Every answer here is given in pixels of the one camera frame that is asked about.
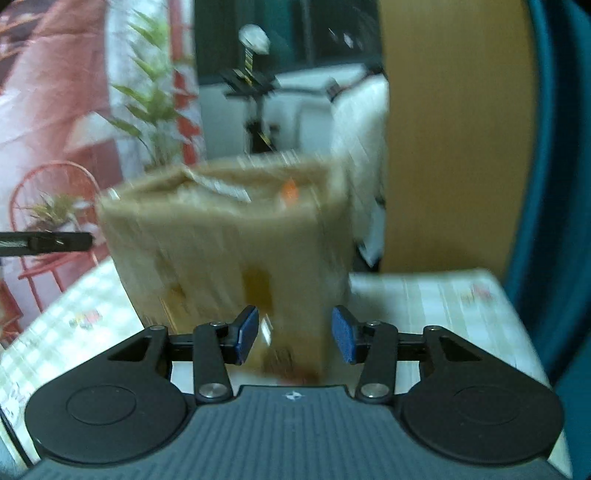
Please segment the black circular pad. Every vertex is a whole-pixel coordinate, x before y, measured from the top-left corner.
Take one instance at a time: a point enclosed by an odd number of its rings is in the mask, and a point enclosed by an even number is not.
[[[458,362],[412,387],[402,401],[406,428],[462,462],[511,465],[548,456],[563,424],[556,395],[510,367],[483,367]]]
[[[74,393],[66,409],[76,420],[88,425],[110,425],[131,415],[136,404],[132,391],[114,385],[98,385]]]
[[[41,456],[123,462],[161,446],[186,416],[178,388],[139,363],[105,362],[88,373],[71,370],[27,404],[27,429]]]

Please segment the orange object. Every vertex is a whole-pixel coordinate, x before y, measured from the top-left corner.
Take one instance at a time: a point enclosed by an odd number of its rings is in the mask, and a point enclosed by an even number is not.
[[[287,180],[287,182],[285,182],[283,184],[283,187],[281,188],[281,199],[285,202],[287,206],[289,206],[297,202],[299,196],[300,191],[294,179]]]

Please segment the logo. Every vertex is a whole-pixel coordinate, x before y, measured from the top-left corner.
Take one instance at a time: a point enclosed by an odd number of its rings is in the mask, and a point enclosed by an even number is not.
[[[302,395],[300,392],[296,392],[295,390],[289,393],[286,393],[285,395],[283,395],[287,400],[291,400],[291,401],[298,401],[302,398],[304,398],[304,395]]]

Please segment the table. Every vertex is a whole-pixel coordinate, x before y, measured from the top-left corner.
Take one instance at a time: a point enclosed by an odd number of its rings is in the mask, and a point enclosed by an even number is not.
[[[525,328],[501,286],[487,271],[352,274],[350,283],[348,306],[361,321],[381,320],[406,333],[421,333],[426,325],[441,325],[548,385]],[[141,329],[113,262],[107,259],[72,285],[4,352],[0,358],[0,405],[9,411],[15,431],[32,458],[38,457],[22,418],[29,396],[64,371]],[[327,382],[352,388],[360,373],[360,365],[345,365],[335,358]],[[235,388],[277,383],[234,369],[230,376]],[[191,364],[175,364],[171,380],[182,391],[192,392]],[[418,380],[418,365],[401,362],[396,393],[408,391]],[[7,440],[2,430],[0,439]],[[571,476],[564,433],[550,461]]]

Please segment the potted plant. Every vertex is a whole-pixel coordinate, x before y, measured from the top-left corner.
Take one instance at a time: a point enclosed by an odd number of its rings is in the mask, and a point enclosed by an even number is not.
[[[76,210],[80,199],[67,193],[57,195],[41,194],[41,202],[27,207],[34,223],[28,230],[34,231],[76,231],[78,229]]]
[[[108,121],[141,142],[149,157],[144,170],[150,171],[181,161],[182,144],[190,144],[191,140],[179,134],[176,127],[180,114],[174,104],[168,24],[165,18],[135,13],[138,22],[129,24],[137,33],[137,39],[131,43],[131,59],[147,82],[141,87],[113,84],[125,96],[125,109],[131,114],[131,121],[118,117]]]

